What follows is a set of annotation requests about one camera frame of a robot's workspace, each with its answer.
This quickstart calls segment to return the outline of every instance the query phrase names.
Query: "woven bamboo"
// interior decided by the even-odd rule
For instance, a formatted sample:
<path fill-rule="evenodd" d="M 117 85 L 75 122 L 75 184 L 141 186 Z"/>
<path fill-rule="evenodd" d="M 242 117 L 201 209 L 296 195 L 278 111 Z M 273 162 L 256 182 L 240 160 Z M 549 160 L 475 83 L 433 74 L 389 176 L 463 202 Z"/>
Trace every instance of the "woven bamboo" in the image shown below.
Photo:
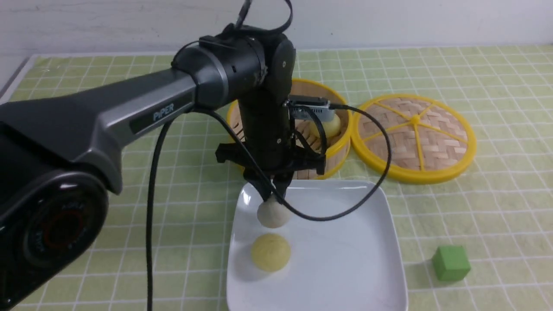
<path fill-rule="evenodd" d="M 465 127 L 451 113 L 430 102 L 395 97 L 370 105 L 366 111 L 388 129 L 393 164 L 401 168 L 443 170 L 457 164 L 467 153 Z M 385 140 L 378 127 L 367 118 L 361 118 L 358 127 L 365 146 L 380 159 L 386 159 Z"/>

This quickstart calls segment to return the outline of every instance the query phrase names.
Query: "square plate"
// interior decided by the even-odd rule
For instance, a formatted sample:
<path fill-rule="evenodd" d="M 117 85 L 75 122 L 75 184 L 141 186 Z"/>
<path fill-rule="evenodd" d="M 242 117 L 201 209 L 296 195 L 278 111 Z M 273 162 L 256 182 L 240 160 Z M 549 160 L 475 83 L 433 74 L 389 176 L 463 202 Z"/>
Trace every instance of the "square plate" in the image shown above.
<path fill-rule="evenodd" d="M 286 193 L 296 209 L 330 216 L 358 203 L 374 184 L 358 180 L 293 180 Z M 337 220 L 314 222 L 292 216 L 281 228 L 257 220 L 262 202 L 247 184 L 242 189 L 227 268 L 231 311 L 406 311 L 407 287 L 398 238 L 384 191 Z M 286 267 L 263 272 L 253 264 L 252 243 L 280 234 L 291 247 Z"/>

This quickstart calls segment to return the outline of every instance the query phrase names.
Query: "green block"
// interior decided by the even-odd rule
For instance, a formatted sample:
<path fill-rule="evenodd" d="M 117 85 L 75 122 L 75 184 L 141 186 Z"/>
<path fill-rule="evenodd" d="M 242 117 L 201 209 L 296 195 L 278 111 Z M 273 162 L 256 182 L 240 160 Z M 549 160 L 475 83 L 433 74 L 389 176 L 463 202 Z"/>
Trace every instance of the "green block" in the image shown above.
<path fill-rule="evenodd" d="M 432 264 L 436 277 L 443 282 L 460 281 L 471 270 L 465 249 L 457 245 L 439 246 Z"/>

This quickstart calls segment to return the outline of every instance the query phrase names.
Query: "table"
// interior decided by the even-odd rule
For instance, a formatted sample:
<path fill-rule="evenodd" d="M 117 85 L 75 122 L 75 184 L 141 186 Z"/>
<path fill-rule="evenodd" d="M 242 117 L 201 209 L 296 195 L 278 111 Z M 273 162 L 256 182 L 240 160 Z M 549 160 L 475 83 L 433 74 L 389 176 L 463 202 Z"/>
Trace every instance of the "table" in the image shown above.
<path fill-rule="evenodd" d="M 69 94 L 168 67 L 171 54 L 43 55 L 12 100 Z M 294 77 L 351 105 L 389 93 L 441 100 L 472 125 L 473 164 L 436 185 L 383 184 L 399 237 L 410 311 L 553 308 L 553 46 L 299 51 Z M 111 196 L 93 246 L 17 310 L 142 310 L 147 171 L 158 131 L 123 153 L 125 188 Z M 160 160 L 154 212 L 156 310 L 227 310 L 228 242 L 244 185 L 214 151 L 228 142 L 204 116 L 179 117 Z M 352 151 L 333 178 L 376 180 Z M 439 282 L 438 245 L 463 245 L 472 271 Z"/>
<path fill-rule="evenodd" d="M 12 78 L 25 60 L 26 57 L 24 56 L 0 55 L 0 96 L 2 96 L 4 88 L 11 83 Z"/>

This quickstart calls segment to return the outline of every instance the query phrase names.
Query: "yellow rim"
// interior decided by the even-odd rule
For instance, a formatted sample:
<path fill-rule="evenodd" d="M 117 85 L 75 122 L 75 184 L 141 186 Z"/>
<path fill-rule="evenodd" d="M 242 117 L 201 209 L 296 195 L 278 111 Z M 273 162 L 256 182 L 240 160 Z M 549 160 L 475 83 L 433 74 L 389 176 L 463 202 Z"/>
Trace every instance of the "yellow rim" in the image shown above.
<path fill-rule="evenodd" d="M 378 105 L 380 101 L 389 99 L 389 98 L 396 98 L 396 97 L 408 97 L 412 99 L 418 99 L 422 101 L 429 102 L 431 106 L 438 106 L 447 112 L 451 113 L 459 122 L 461 125 L 465 128 L 465 131 L 467 132 L 467 152 L 465 153 L 465 156 L 457 162 L 457 164 L 448 167 L 446 169 L 442 170 L 434 170 L 434 171 L 424 171 L 424 170 L 412 170 L 412 169 L 406 169 L 399 167 L 397 165 L 392 164 L 390 166 L 390 171 L 388 172 L 388 176 L 396 179 L 400 182 L 406 182 L 406 183 L 413 183 L 413 184 L 433 184 L 433 183 L 441 183 L 445 182 L 447 180 L 453 179 L 461 173 L 463 173 L 467 167 L 470 165 L 470 163 L 473 161 L 475 155 L 476 155 L 476 136 L 474 135 L 474 132 L 472 131 L 471 125 L 468 123 L 468 121 L 461 116 L 458 112 L 453 110 L 452 108 L 442 104 L 441 102 L 438 102 L 436 100 L 430 99 L 428 97 L 422 97 L 418 95 L 412 95 L 412 94 L 392 94 L 392 95 L 384 95 L 377 97 L 375 99 L 371 99 L 368 102 L 365 102 L 362 104 L 359 109 L 366 110 L 371 105 Z M 429 108 L 425 109 L 420 115 L 423 115 L 426 111 L 428 111 Z M 359 157 L 371 168 L 383 172 L 384 168 L 386 167 L 386 161 L 382 160 L 380 157 L 375 155 L 372 151 L 370 151 L 364 144 L 364 139 L 361 138 L 361 135 L 359 134 L 359 121 L 361 120 L 360 114 L 355 114 L 353 116 L 353 124 L 352 127 L 354 127 L 355 131 L 351 134 L 351 140 L 353 143 L 353 148 L 355 151 L 359 154 Z M 419 148 L 419 154 L 420 154 L 420 144 L 417 143 L 417 146 Z"/>
<path fill-rule="evenodd" d="M 344 99 L 342 95 L 340 95 L 338 92 L 336 92 L 335 90 L 331 89 L 330 87 L 328 87 L 328 86 L 326 86 L 322 83 L 307 80 L 307 79 L 292 79 L 292 82 L 294 82 L 294 81 L 317 85 L 317 86 L 331 92 L 336 97 L 338 97 L 341 101 L 341 104 L 345 105 L 347 103 L 346 99 Z M 238 101 L 233 101 L 232 104 L 230 105 L 230 108 L 228 109 L 228 112 L 227 112 L 227 123 L 230 123 L 232 110 L 235 108 L 235 106 L 237 104 L 238 104 Z M 347 114 L 348 114 L 348 120 L 350 120 L 350 122 L 349 122 L 348 126 L 346 127 L 346 132 L 344 133 L 344 135 L 342 135 L 342 137 L 340 139 L 338 139 L 338 141 L 335 144 L 333 144 L 332 146 L 330 146 L 328 148 L 328 150 L 326 151 L 326 158 L 327 159 L 335 156 L 336 153 L 338 153 L 338 151 L 340 151 L 342 148 L 344 148 L 344 146 L 348 143 L 348 141 L 349 141 L 349 139 L 352 135 L 352 121 L 354 120 L 354 118 L 353 118 L 353 114 L 351 113 L 350 110 L 347 110 Z M 324 175 L 318 176 L 316 179 L 326 179 L 326 178 L 336 174 L 336 172 L 342 167 L 342 165 L 346 161 L 348 153 L 349 153 L 349 150 L 348 150 L 348 152 L 346 152 L 346 156 L 344 156 L 344 158 L 340 161 L 340 163 L 338 163 L 333 169 L 326 172 Z"/>

